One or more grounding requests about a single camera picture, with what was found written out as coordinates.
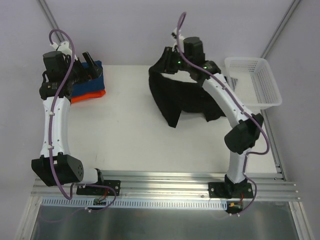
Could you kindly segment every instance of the orange cloth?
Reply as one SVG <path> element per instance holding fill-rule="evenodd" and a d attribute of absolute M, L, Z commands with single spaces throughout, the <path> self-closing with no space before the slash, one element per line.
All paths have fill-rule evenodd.
<path fill-rule="evenodd" d="M 76 102 L 86 100 L 86 99 L 94 99 L 94 98 L 101 98 L 103 95 L 106 94 L 106 90 L 88 92 L 81 96 L 74 96 L 71 98 L 71 103 L 74 104 Z"/>

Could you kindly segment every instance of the blue cloth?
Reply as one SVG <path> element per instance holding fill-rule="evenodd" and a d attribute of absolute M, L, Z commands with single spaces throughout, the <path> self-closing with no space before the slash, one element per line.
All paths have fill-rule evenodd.
<path fill-rule="evenodd" d="M 95 63 L 102 68 L 101 61 L 95 61 Z M 83 67 L 87 68 L 88 64 L 86 62 L 82 63 Z M 104 82 L 104 74 L 99 78 L 93 79 L 91 81 L 87 81 L 81 84 L 75 84 L 73 86 L 72 97 L 82 96 L 87 93 L 97 92 L 105 89 L 105 82 Z"/>

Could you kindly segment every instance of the black fabric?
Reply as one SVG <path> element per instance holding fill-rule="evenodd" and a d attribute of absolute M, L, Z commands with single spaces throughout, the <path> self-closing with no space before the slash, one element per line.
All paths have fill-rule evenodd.
<path fill-rule="evenodd" d="M 162 76 L 165 73 L 164 53 L 149 69 L 149 87 L 152 96 L 166 119 L 175 128 L 181 111 L 203 113 L 207 122 L 226 115 L 216 101 L 198 84 L 172 80 Z"/>

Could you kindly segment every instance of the plastic basket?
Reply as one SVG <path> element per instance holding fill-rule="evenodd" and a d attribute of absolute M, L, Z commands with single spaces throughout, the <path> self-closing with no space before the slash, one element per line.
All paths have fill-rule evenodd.
<path fill-rule="evenodd" d="M 282 103 L 267 60 L 258 57 L 227 57 L 224 63 L 230 87 L 249 109 L 263 110 Z"/>

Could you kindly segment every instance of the laundry basket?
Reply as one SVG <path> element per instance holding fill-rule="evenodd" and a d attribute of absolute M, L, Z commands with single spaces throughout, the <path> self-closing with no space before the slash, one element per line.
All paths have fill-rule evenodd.
<path fill-rule="evenodd" d="M 264 110 L 282 103 L 267 60 L 258 57 L 227 57 L 224 63 L 230 87 L 249 109 Z"/>

